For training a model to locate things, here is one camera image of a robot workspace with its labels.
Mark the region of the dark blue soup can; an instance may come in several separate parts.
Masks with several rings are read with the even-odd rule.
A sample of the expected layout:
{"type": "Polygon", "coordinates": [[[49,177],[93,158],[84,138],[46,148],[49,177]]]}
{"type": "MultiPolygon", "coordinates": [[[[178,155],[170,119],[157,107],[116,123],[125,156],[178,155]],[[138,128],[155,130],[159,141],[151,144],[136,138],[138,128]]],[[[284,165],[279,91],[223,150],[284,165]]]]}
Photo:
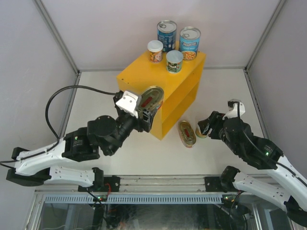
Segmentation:
{"type": "Polygon", "coordinates": [[[167,53],[176,47],[177,24],[172,20],[163,20],[157,24],[157,38],[163,43],[163,52],[167,53]]]}

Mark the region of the small green can white lid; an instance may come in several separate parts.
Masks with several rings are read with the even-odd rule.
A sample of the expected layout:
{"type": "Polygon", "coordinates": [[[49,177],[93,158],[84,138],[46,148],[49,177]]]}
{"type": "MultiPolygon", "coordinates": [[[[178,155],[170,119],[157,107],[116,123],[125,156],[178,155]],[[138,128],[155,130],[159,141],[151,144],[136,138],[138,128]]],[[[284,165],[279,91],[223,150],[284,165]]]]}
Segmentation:
{"type": "Polygon", "coordinates": [[[183,54],[178,50],[166,54],[166,70],[169,73],[179,73],[182,69],[183,54]]]}

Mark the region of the gold oval fish tin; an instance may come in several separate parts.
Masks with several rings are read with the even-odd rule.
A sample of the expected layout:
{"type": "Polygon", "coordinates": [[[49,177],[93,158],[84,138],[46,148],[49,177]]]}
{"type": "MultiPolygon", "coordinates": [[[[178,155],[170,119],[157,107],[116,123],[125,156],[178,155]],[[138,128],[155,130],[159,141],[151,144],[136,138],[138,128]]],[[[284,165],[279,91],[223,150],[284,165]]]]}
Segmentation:
{"type": "Polygon", "coordinates": [[[163,103],[164,90],[158,86],[151,86],[142,93],[142,99],[139,105],[141,110],[158,110],[163,103]]]}
{"type": "Polygon", "coordinates": [[[190,123],[186,120],[180,121],[178,124],[178,132],[184,146],[192,148],[196,143],[196,135],[190,123]]]}

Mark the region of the light blue Progresso soup can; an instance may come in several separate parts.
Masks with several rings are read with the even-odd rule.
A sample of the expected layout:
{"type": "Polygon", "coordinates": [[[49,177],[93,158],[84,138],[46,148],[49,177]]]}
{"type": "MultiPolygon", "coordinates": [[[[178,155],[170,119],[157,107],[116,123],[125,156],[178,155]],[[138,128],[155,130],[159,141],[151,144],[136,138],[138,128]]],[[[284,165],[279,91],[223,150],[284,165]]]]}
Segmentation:
{"type": "Polygon", "coordinates": [[[183,54],[183,60],[194,60],[198,53],[201,32],[195,27],[184,27],[180,31],[179,51],[183,54]]]}

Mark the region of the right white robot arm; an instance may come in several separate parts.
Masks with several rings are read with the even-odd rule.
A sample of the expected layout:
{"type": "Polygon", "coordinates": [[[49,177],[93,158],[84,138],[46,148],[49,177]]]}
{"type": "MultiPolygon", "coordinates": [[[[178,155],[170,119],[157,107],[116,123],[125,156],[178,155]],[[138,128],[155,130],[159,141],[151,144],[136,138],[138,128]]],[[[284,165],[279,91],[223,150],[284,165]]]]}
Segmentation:
{"type": "Polygon", "coordinates": [[[248,165],[266,170],[290,193],[290,200],[285,203],[288,217],[299,225],[307,225],[307,179],[291,166],[279,147],[253,135],[250,125],[240,116],[223,118],[217,111],[199,121],[198,130],[211,139],[221,140],[248,165]]]}

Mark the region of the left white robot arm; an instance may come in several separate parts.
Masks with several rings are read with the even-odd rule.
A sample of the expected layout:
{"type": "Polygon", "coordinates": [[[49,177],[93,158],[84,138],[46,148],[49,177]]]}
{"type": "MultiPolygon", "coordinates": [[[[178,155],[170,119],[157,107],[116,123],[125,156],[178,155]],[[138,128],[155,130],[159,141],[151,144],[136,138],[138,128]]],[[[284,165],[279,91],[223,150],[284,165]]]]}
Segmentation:
{"type": "Polygon", "coordinates": [[[6,179],[27,187],[54,182],[77,184],[82,191],[103,190],[106,185],[103,170],[98,167],[70,169],[66,164],[97,160],[99,152],[112,156],[132,131],[150,132],[163,97],[164,93],[159,89],[148,89],[141,96],[119,91],[113,98],[117,119],[109,115],[100,116],[55,144],[37,150],[14,148],[12,159],[15,166],[8,170],[6,179]]]}

